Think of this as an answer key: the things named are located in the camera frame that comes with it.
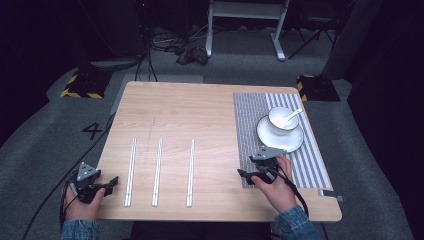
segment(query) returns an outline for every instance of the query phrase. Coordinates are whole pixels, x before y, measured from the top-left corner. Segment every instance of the black curtain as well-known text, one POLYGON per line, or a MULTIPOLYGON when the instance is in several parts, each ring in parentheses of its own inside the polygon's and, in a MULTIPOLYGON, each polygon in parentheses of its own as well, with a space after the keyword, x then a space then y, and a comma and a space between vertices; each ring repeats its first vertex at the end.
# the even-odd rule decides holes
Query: black curtain
POLYGON ((424 239, 423 13, 423 1, 385 0, 345 75, 356 123, 416 239, 424 239))
POLYGON ((49 87, 73 66, 49 16, 43 1, 0 2, 0 147, 48 103, 49 87))

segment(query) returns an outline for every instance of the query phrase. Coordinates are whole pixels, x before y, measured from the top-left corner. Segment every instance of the wooden table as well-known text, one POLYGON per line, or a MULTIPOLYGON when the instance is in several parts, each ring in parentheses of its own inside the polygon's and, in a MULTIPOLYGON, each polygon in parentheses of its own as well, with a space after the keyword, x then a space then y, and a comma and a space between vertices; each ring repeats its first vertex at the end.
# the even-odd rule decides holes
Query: wooden table
MULTIPOLYGON (((295 88, 130 82, 101 155, 99 182, 119 176, 100 219, 272 221, 277 214, 259 189, 242 188, 233 93, 296 93, 295 88), (131 206, 125 207, 132 139, 137 139, 131 206), (163 140, 158 206, 152 196, 163 140), (192 207, 187 207, 194 146, 192 207)), ((300 189, 312 221, 341 219, 338 202, 300 189)))

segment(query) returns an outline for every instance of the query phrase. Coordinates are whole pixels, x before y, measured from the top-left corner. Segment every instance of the striped placemat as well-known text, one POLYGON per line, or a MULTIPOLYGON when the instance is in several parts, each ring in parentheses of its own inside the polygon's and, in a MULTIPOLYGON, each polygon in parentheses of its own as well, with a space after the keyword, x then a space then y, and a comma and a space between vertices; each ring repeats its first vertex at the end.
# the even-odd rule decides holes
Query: striped placemat
MULTIPOLYGON (((247 172, 257 171, 249 156, 257 153, 263 145, 258 138, 256 125, 268 115, 273 107, 287 107, 293 111, 302 106, 297 94, 234 93, 234 110, 237 126, 240 168, 247 172)), ((299 124, 304 132, 302 146, 286 157, 292 161, 293 180, 298 188, 330 188, 331 184, 312 134, 305 112, 299 114, 299 124)), ((242 179, 243 188, 251 188, 242 179)))

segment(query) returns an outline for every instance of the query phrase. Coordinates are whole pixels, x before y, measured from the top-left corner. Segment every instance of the white spoon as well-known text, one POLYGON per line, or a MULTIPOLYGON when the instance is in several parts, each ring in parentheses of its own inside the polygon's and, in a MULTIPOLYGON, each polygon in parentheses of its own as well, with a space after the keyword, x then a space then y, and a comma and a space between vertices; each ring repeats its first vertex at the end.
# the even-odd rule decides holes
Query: white spoon
POLYGON ((292 119, 294 116, 296 116, 297 114, 303 112, 302 108, 297 109, 296 111, 292 112, 290 115, 288 115, 287 117, 284 118, 284 121, 290 121, 290 119, 292 119))

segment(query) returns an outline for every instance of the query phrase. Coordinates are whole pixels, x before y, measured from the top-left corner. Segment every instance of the white bowl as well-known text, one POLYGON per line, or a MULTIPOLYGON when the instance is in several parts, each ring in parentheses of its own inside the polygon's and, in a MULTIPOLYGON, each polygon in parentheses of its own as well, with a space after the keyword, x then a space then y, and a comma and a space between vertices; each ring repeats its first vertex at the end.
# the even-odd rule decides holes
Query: white bowl
POLYGON ((286 107, 272 108, 268 114, 271 130, 279 135, 286 135, 293 131, 299 125, 299 115, 295 115, 288 121, 285 119, 292 113, 293 111, 286 107))

